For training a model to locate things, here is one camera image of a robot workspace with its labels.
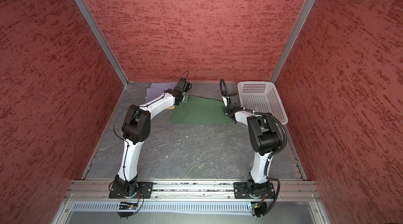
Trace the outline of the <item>white plastic basket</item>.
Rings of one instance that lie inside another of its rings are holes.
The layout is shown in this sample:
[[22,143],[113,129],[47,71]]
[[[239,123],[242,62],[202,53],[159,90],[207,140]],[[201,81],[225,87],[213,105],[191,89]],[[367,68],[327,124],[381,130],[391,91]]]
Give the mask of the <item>white plastic basket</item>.
[[271,113],[282,125],[288,124],[288,116],[274,83],[243,81],[238,83],[237,88],[241,107]]

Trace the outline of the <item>green skirt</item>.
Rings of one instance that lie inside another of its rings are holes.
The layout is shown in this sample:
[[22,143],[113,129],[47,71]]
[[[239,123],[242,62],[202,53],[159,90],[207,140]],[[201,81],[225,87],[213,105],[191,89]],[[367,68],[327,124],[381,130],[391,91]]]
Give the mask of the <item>green skirt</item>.
[[173,110],[174,124],[230,124],[232,120],[222,110],[222,101],[189,96]]

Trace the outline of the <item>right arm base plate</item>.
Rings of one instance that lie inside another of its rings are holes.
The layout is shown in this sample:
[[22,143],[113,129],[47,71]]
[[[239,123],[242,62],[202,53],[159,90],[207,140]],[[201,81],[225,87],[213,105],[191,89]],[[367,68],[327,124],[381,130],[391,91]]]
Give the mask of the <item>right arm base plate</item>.
[[253,180],[248,180],[234,182],[233,186],[236,199],[274,199],[276,195],[274,185],[269,181],[257,184]]

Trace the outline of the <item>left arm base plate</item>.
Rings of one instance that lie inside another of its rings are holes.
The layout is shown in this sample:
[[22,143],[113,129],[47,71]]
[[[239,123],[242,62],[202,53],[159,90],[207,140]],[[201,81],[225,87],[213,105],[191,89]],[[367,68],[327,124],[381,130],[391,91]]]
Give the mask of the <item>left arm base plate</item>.
[[109,186],[109,198],[110,199],[127,199],[134,200],[140,198],[149,199],[151,197],[154,183],[152,182],[137,182],[134,193],[127,194],[121,190],[115,182],[112,182]]

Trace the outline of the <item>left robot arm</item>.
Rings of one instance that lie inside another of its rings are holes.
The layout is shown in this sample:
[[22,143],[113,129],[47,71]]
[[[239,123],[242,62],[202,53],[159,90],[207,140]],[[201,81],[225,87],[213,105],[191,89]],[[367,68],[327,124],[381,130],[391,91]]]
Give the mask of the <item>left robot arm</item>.
[[137,165],[143,143],[151,133],[151,120],[165,109],[178,106],[187,100],[192,84],[180,78],[174,89],[167,89],[154,100],[131,105],[124,109],[126,116],[122,124],[124,151],[121,167],[112,183],[110,198],[139,197],[141,190],[137,185]]

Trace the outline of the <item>lavender skirt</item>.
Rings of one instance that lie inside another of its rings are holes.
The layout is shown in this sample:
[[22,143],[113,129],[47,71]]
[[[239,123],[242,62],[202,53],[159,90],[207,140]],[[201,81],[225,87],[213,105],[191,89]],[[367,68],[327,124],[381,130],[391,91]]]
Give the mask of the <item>lavender skirt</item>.
[[147,89],[146,102],[158,98],[165,90],[174,89],[175,87],[176,82],[151,83]]

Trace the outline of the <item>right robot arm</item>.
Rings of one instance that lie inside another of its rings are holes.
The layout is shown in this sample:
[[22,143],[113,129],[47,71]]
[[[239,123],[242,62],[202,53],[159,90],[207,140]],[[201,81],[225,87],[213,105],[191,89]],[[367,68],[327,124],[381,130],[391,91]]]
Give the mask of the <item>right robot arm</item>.
[[248,127],[255,157],[245,191],[253,198],[260,198],[271,190],[269,178],[271,161],[284,149],[287,135],[282,124],[272,114],[241,107],[236,94],[222,91],[221,96],[224,102],[222,108],[224,114],[234,122]]

